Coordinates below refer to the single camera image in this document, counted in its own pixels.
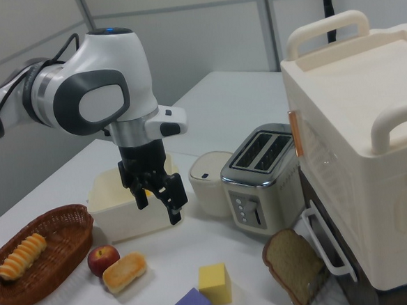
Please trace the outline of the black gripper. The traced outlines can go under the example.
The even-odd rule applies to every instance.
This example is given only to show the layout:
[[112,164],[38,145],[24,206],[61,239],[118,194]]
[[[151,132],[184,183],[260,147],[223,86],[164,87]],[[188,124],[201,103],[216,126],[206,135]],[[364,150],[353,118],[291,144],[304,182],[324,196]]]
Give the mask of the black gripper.
[[180,222],[181,209],[188,202],[183,181],[178,173],[168,175],[164,168],[166,153],[161,139],[138,147],[118,148],[125,188],[134,196],[137,208],[148,206],[146,190],[164,203],[171,225]]

